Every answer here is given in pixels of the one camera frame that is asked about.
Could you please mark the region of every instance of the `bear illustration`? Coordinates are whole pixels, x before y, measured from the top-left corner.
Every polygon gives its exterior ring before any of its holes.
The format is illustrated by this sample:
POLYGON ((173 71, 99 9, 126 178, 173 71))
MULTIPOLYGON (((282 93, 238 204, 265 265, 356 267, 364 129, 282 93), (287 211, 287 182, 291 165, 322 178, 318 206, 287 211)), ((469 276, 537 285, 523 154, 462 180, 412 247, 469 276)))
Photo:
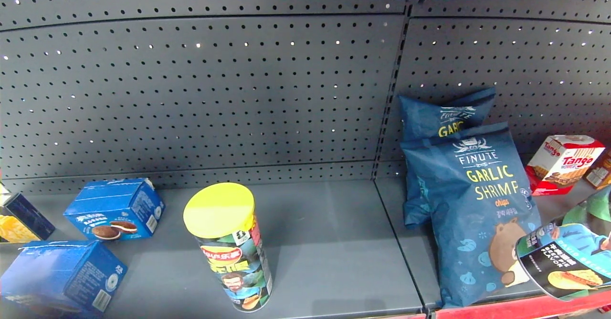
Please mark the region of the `bear illustration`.
POLYGON ((516 279, 512 271, 513 265, 517 262, 516 243, 525 235, 526 232, 517 224, 517 217, 508 223, 498 223, 495 227, 495 236, 490 242, 488 253, 492 264, 503 274, 500 280, 505 286, 512 284, 516 279))

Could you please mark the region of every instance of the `cookie box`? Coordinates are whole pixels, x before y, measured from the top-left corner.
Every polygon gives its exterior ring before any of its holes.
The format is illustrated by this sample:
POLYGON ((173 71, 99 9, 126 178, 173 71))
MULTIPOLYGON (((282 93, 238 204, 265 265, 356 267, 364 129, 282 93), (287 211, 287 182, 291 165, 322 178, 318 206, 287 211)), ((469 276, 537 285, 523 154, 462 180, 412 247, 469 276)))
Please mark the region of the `cookie box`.
POLYGON ((0 195, 0 244, 46 240, 55 227, 21 194, 0 195))
POLYGON ((148 178, 89 182, 63 215, 88 239, 147 238, 166 208, 148 178))
POLYGON ((3 306, 40 318, 97 319, 126 271, 99 241, 33 241, 0 277, 3 306))
POLYGON ((604 149, 589 136, 548 136, 526 166, 533 195, 568 193, 604 149))

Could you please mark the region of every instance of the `tango wafer box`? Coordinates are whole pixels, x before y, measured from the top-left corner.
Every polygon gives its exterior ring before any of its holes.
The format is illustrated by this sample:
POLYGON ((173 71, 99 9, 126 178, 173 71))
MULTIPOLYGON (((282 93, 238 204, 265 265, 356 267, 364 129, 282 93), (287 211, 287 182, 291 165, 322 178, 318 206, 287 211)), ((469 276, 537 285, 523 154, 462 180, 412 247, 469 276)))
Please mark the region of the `tango wafer box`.
POLYGON ((589 136, 548 136, 526 166, 533 195, 568 193, 604 149, 589 136))

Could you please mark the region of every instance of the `blue chip bag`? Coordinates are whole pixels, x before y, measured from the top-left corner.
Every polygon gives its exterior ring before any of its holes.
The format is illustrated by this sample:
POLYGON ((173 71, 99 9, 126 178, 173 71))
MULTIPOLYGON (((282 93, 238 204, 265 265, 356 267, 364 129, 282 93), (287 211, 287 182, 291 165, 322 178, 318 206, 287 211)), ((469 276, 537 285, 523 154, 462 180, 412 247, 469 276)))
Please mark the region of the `blue chip bag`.
MULTIPOLYGON (((487 88, 448 102, 445 106, 400 96, 403 117, 403 140, 443 137, 482 124, 495 99, 495 88, 487 88)), ((403 204, 406 227, 427 223, 431 218, 429 204, 421 195, 420 182, 408 164, 408 196, 403 204)))
POLYGON ((541 219, 507 123, 401 148, 432 209, 443 306, 526 282, 515 245, 541 219))

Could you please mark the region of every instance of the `blue cookie box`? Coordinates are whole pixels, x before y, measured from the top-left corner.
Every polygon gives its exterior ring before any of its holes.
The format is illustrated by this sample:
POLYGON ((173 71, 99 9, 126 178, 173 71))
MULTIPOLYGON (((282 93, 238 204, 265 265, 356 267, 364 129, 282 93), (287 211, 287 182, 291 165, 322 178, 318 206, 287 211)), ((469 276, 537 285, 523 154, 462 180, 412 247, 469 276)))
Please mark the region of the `blue cookie box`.
POLYGON ((99 241, 33 241, 0 277, 2 306, 40 317, 102 317, 127 271, 99 241))
POLYGON ((135 233, 122 232, 116 240, 148 238, 166 208, 148 178, 89 182, 63 215, 88 239, 99 239, 92 229, 112 221, 133 223, 135 233))

